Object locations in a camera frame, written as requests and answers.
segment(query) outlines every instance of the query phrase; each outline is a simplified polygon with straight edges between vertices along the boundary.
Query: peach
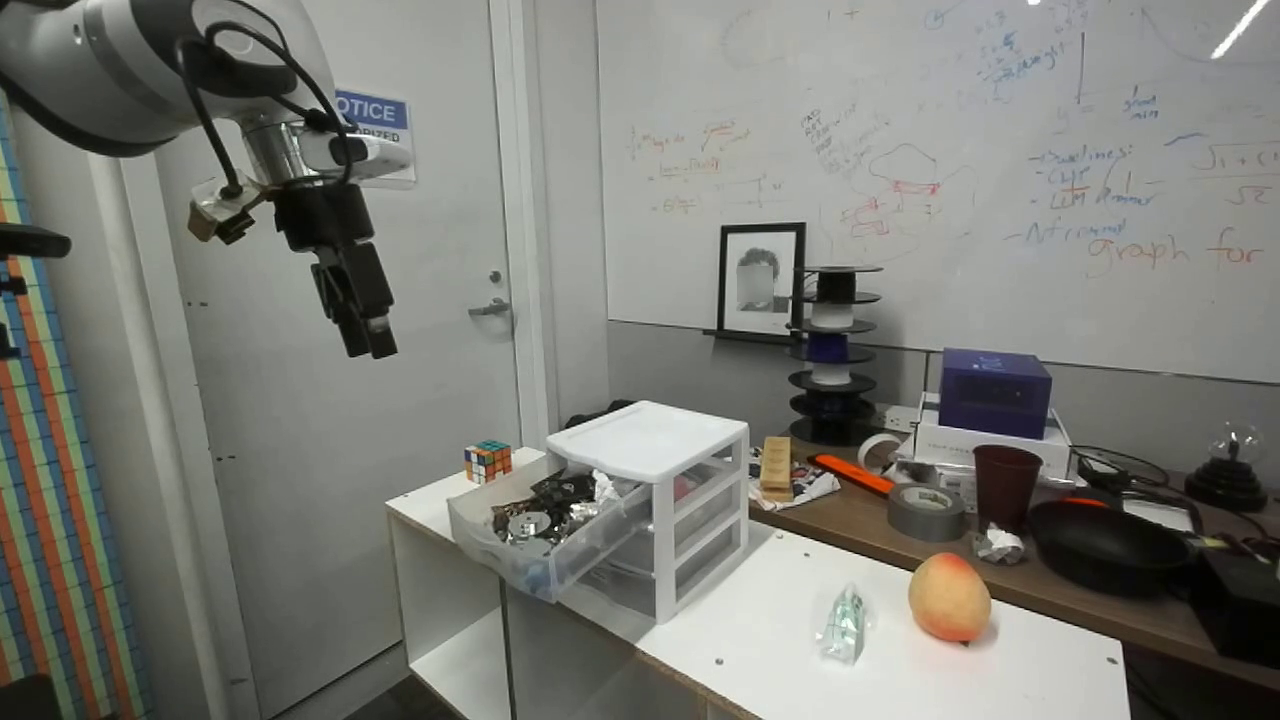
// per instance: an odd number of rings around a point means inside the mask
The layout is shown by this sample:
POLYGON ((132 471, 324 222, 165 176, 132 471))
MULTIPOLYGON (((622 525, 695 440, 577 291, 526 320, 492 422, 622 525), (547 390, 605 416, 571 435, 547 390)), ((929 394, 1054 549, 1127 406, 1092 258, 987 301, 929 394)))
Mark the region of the peach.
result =
POLYGON ((955 551, 929 556, 909 594, 918 624, 946 645, 973 645, 992 620, 985 575, 955 551))

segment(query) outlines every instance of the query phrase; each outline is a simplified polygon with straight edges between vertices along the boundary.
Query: striped curtain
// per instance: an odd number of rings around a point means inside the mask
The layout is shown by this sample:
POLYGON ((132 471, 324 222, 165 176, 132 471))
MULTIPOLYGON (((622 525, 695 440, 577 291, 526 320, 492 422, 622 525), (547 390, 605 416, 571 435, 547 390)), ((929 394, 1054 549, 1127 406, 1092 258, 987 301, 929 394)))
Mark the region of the striped curtain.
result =
MULTIPOLYGON (((27 220, 0 104, 0 220, 27 220)), ((60 716, 149 716, 124 571, 89 453, 46 258, 9 258, 27 294, 0 304, 0 682, 50 676, 60 716)))

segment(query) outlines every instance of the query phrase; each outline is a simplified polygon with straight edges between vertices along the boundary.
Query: whiteboard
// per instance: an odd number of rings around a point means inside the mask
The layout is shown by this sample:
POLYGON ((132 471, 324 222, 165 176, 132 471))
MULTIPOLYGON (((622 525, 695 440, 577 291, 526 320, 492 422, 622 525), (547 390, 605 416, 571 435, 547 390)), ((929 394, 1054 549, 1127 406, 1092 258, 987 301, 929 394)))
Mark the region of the whiteboard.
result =
POLYGON ((1280 6, 596 0, 607 317, 717 323, 721 222, 885 264, 877 344, 1280 378, 1280 6))

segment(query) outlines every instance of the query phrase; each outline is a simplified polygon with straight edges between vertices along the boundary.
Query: red handle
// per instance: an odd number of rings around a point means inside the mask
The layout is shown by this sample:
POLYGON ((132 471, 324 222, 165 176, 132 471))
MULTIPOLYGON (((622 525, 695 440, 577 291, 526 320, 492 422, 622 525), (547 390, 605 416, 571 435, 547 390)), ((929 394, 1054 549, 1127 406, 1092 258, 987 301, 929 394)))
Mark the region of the red handle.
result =
POLYGON ((850 454, 819 453, 819 454, 812 454, 808 462, 816 462, 816 468, 826 468, 826 471, 831 471, 831 474, 841 474, 841 480, 850 480, 850 485, 861 485, 861 488, 867 488, 867 492, 877 492, 877 496, 887 496, 887 492, 893 492, 893 480, 887 480, 887 474, 882 474, 882 471, 873 471, 867 462, 856 462, 856 460, 850 460, 850 454))

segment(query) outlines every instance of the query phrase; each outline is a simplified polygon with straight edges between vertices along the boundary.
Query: white door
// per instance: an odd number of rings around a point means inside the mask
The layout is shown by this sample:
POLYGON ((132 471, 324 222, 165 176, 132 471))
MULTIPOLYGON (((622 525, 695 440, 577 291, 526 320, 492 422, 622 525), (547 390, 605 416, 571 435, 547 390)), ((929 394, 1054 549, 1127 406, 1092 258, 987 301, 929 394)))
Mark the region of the white door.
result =
MULTIPOLYGON (((277 716, 399 640, 386 500, 517 440, 513 323, 472 320, 507 281, 487 4, 308 0, 348 91, 407 100, 417 178, 368 208, 399 357, 348 358, 308 256, 272 215, 235 249, 182 245, 182 283, 261 713, 277 716)), ((159 156, 182 234, 217 162, 159 156)))

